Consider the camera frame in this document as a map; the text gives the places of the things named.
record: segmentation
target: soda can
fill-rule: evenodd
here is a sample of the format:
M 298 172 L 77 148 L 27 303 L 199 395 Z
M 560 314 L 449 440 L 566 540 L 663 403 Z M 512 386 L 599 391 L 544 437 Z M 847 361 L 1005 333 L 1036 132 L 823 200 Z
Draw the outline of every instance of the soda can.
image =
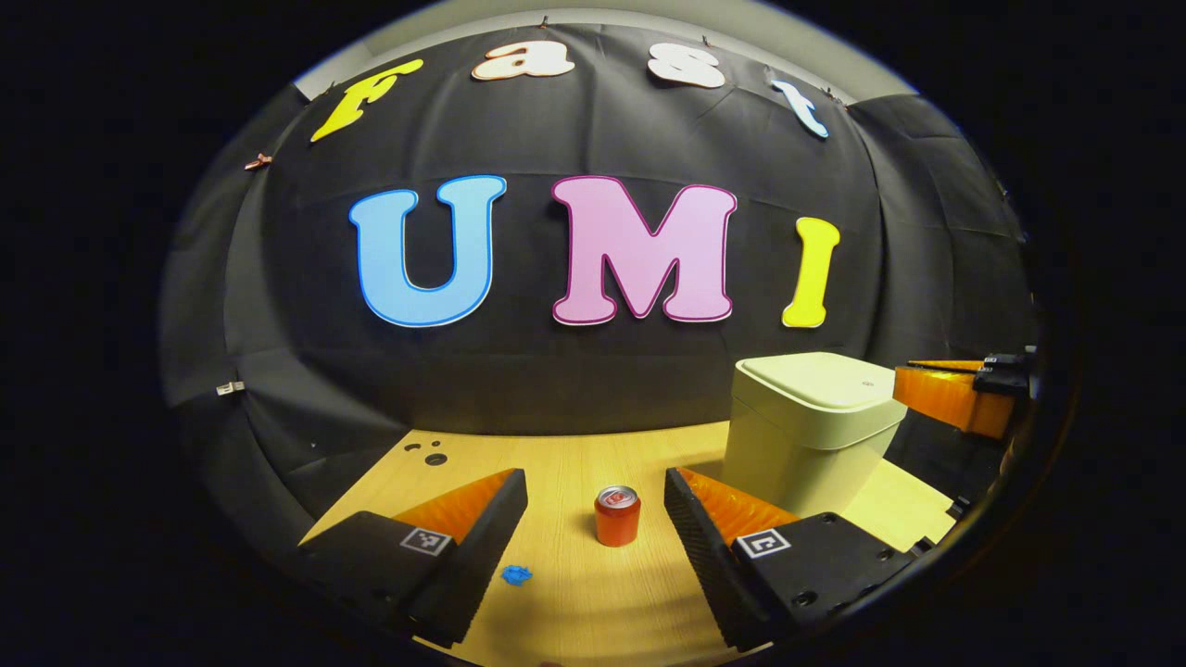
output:
M 620 547 L 638 535 L 638 515 L 643 501 L 630 487 L 606 487 L 597 495 L 597 539 L 605 546 Z

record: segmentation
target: letter u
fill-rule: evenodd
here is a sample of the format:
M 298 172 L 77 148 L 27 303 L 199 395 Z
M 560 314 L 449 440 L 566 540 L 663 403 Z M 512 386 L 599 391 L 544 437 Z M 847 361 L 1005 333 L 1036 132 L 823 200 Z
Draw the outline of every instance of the letter u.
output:
M 441 326 L 482 305 L 493 277 L 491 209 L 506 191 L 497 176 L 466 176 L 445 183 L 436 198 L 453 211 L 453 275 L 440 287 L 408 279 L 404 225 L 416 207 L 412 190 L 371 195 L 350 209 L 358 228 L 358 278 L 363 299 L 381 318 L 400 326 Z

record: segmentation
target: letter m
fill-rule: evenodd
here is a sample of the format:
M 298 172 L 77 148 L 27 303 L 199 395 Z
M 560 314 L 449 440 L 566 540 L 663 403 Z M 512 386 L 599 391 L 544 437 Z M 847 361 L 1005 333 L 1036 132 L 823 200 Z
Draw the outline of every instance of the letter m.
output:
M 675 291 L 663 312 L 680 322 L 715 322 L 729 316 L 725 293 L 725 235 L 737 210 L 732 192 L 689 185 L 675 196 L 651 234 L 626 186 L 616 178 L 578 176 L 557 182 L 551 196 L 568 207 L 568 293 L 551 312 L 563 324 L 601 324 L 618 304 L 605 294 L 608 266 L 637 318 L 646 317 L 671 269 Z

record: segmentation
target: wooden table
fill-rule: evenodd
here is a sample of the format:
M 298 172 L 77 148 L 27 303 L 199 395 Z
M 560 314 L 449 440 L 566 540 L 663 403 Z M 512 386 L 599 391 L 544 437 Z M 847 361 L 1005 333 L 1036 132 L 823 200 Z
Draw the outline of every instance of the wooden table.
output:
M 727 421 L 568 437 L 413 431 L 305 539 L 362 509 L 391 516 L 473 479 L 522 468 L 528 508 L 465 641 L 447 653 L 490 667 L 720 665 L 739 654 L 725 646 L 663 509 L 663 471 L 682 465 L 719 479 L 727 437 Z M 421 446 L 406 450 L 410 443 Z M 433 453 L 448 459 L 427 465 Z M 638 539 L 620 548 L 594 536 L 593 498 L 611 484 L 633 487 L 643 502 Z M 922 535 L 938 541 L 951 528 L 950 504 L 882 460 L 840 514 L 905 551 Z M 499 576 L 506 565 L 527 566 L 534 577 L 512 586 Z

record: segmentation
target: can lid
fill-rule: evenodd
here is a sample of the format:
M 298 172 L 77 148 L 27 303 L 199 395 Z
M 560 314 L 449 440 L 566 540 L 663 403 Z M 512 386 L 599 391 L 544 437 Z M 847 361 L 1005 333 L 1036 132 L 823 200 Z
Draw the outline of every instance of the can lid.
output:
M 630 487 L 606 487 L 597 495 L 597 502 L 610 509 L 621 509 L 638 502 L 638 493 Z

